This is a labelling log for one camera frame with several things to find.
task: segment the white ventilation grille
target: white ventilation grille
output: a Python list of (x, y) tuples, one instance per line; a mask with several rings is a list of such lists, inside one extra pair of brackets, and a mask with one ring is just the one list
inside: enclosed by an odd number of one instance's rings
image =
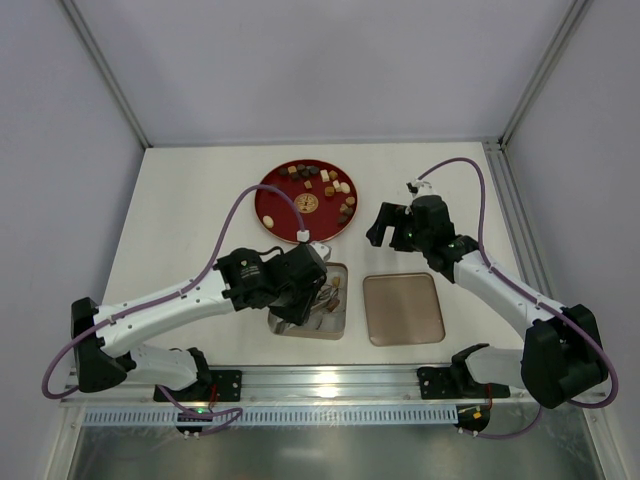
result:
[[(455, 405), (370, 405), (370, 406), (300, 406), (243, 407), (244, 413), (234, 423), (237, 427), (269, 426), (355, 426), (422, 425), (457, 423)], [(178, 421), (172, 407), (90, 407), (83, 426), (87, 427), (171, 427), (215, 426), (231, 418), (222, 416), (212, 422)]]

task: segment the cable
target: cable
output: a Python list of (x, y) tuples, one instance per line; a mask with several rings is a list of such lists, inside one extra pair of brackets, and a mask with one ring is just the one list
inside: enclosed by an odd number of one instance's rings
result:
[[(458, 163), (458, 162), (467, 163), (471, 165), (475, 169), (476, 173), (478, 174), (478, 180), (480, 182), (480, 218), (478, 220), (478, 250), (480, 251), (480, 255), (482, 256), (484, 263), (487, 265), (487, 267), (489, 267), (489, 270), (491, 272), (493, 272), (500, 280), (502, 280), (504, 284), (506, 284), (512, 290), (514, 290), (515, 292), (517, 292), (518, 294), (520, 294), (530, 302), (538, 303), (536, 297), (529, 294), (529, 292), (527, 292), (526, 290), (521, 288), (518, 284), (516, 284), (511, 279), (509, 279), (509, 277), (504, 275), (500, 270), (498, 270), (495, 266), (493, 266), (493, 264), (489, 260), (489, 256), (487, 255), (487, 252), (485, 250), (485, 245), (484, 245), (484, 218), (485, 218), (485, 211), (486, 211), (486, 204), (487, 204), (487, 192), (486, 192), (484, 175), (482, 173), (482, 170), (480, 169), (480, 166), (470, 158), (465, 158), (465, 157), (450, 158), (449, 160), (445, 160), (444, 162), (441, 162), (431, 167), (429, 170), (427, 170), (422, 175), (420, 175), (418, 177), (418, 180), (422, 180), (427, 175), (430, 175), (431, 173), (435, 172), (439, 168), (444, 167), (445, 165), (449, 165), (451, 163)], [(611, 362), (611, 359), (609, 358), (609, 356), (605, 353), (602, 347), (600, 347), (600, 345), (598, 345), (598, 343), (593, 338), (591, 338), (591, 336), (589, 336), (589, 334), (587, 334), (584, 330), (582, 330), (573, 320), (568, 318), (562, 312), (560, 312), (559, 310), (556, 310), (555, 308), (547, 305), (544, 302), (539, 302), (538, 305), (543, 310), (547, 311), (548, 313), (562, 320), (565, 325), (567, 325), (574, 332), (576, 332), (596, 352), (596, 354), (600, 357), (602, 362), (607, 367), (609, 374), (611, 375), (611, 391), (609, 392), (609, 395), (607, 396), (607, 398), (605, 398), (604, 400), (597, 403), (583, 403), (577, 400), (570, 400), (568, 403), (581, 408), (591, 408), (591, 409), (603, 408), (603, 407), (606, 407), (607, 405), (610, 405), (618, 395), (619, 382), (618, 382), (618, 373), (616, 372), (616, 369), (613, 366), (613, 362)], [(524, 430), (521, 430), (520, 432), (516, 432), (515, 434), (508, 434), (508, 435), (478, 434), (478, 436), (482, 438), (491, 438), (491, 439), (514, 438), (514, 435), (520, 436), (524, 433), (527, 433), (534, 425), (536, 425), (540, 421), (541, 417), (542, 417), (542, 407), (540, 407), (540, 411), (538, 412), (538, 415), (536, 415), (536, 418), (534, 419), (532, 424), (529, 425)]]
[[(194, 289), (202, 281), (202, 279), (209, 273), (211, 268), (213, 268), (213, 265), (215, 264), (216, 259), (218, 258), (218, 253), (220, 253), (220, 248), (222, 247), (222, 241), (224, 240), (224, 237), (227, 234), (227, 230), (229, 229), (229, 224), (231, 223), (231, 219), (233, 218), (233, 215), (236, 213), (236, 210), (238, 209), (238, 206), (240, 205), (240, 202), (242, 202), (244, 197), (246, 197), (249, 193), (253, 192), (254, 190), (267, 190), (269, 192), (276, 193), (281, 198), (283, 198), (287, 202), (287, 204), (291, 207), (293, 212), (295, 213), (296, 218), (298, 220), (298, 226), (299, 226), (300, 230), (302, 230), (302, 231), (306, 230), (305, 226), (304, 226), (304, 221), (302, 220), (302, 215), (300, 214), (300, 212), (296, 208), (296, 206), (293, 203), (293, 201), (291, 201), (291, 199), (289, 197), (287, 197), (282, 191), (280, 191), (279, 189), (277, 189), (275, 187), (272, 187), (271, 185), (253, 185), (253, 186), (247, 188), (246, 190), (244, 190), (238, 196), (236, 201), (231, 206), (231, 210), (229, 210), (229, 213), (227, 214), (227, 218), (225, 219), (224, 224), (222, 225), (222, 229), (220, 230), (220, 234), (218, 235), (218, 240), (217, 240), (216, 245), (215, 245), (215, 247), (213, 249), (213, 253), (211, 254), (211, 258), (207, 262), (207, 265), (204, 267), (202, 272), (200, 272), (198, 274), (198, 276), (193, 280), (193, 282), (191, 282), (188, 286), (186, 286), (182, 290), (183, 294), (191, 291), (192, 289)], [(125, 315), (129, 315), (131, 313), (139, 312), (139, 311), (144, 310), (146, 308), (151, 308), (151, 307), (155, 307), (157, 305), (161, 305), (161, 304), (163, 304), (165, 302), (168, 302), (169, 300), (173, 300), (174, 298), (178, 298), (179, 296), (180, 296), (179, 292), (174, 292), (174, 293), (171, 293), (169, 295), (165, 295), (164, 297), (160, 297), (160, 298), (158, 298), (156, 300), (151, 300), (149, 302), (137, 305), (135, 307), (128, 308), (128, 309), (123, 310), (123, 311), (117, 313), (116, 315), (114, 315), (112, 317), (111, 321), (118, 320), (118, 319), (124, 317)], [(78, 335), (77, 337), (72, 339), (64, 347), (62, 347), (62, 349), (53, 358), (53, 360), (51, 360), (51, 363), (49, 364), (49, 366), (45, 370), (44, 376), (42, 377), (42, 383), (41, 383), (40, 388), (42, 390), (42, 394), (46, 398), (49, 398), (51, 400), (59, 400), (61, 398), (65, 398), (65, 397), (71, 395), (72, 393), (75, 393), (75, 392), (78, 391), (78, 387), (75, 386), (75, 387), (71, 387), (70, 389), (65, 390), (64, 392), (61, 392), (61, 393), (53, 393), (53, 392), (51, 392), (51, 390), (49, 390), (49, 381), (51, 380), (51, 375), (53, 374), (53, 371), (58, 366), (58, 364), (60, 363), (62, 358), (69, 351), (71, 351), (76, 345), (78, 345), (80, 342), (82, 342), (85, 338), (87, 338), (88, 336), (94, 334), (95, 332), (97, 332), (98, 330), (100, 330), (101, 328), (103, 328), (103, 327), (105, 327), (105, 326), (107, 326), (109, 324), (110, 324), (110, 320), (109, 319), (103, 320), (103, 321), (95, 324), (93, 327), (88, 328), (87, 330), (82, 332), (80, 335)], [(166, 392), (165, 396), (167, 396), (167, 399), (169, 399), (170, 401), (173, 399), (173, 397), (171, 397), (169, 392)]]

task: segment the gray wall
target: gray wall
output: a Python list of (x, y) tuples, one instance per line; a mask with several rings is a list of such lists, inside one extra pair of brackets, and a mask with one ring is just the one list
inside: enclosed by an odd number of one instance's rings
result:
[(0, 45), (0, 477), (29, 479), (57, 412), (42, 373), (71, 302), (103, 294), (142, 150), (53, 0), (1, 2)]
[(621, 425), (623, 449), (635, 454), (640, 442), (639, 24), (637, 0), (594, 2), (509, 148), (558, 292), (564, 302), (584, 302), (597, 315), (621, 380), (610, 412), (618, 417), (613, 428)]
[(571, 2), (76, 3), (159, 146), (499, 135)]

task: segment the empty tray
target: empty tray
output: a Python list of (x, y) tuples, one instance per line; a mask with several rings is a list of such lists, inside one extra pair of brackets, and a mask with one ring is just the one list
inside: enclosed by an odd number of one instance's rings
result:
[(363, 281), (371, 343), (378, 347), (438, 343), (444, 323), (428, 273), (373, 275)]

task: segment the white food item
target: white food item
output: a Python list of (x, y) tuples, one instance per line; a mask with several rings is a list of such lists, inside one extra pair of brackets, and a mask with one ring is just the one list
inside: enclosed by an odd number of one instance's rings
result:
[(273, 218), (271, 218), (269, 215), (265, 215), (264, 217), (262, 217), (262, 223), (267, 228), (273, 228), (274, 225)]

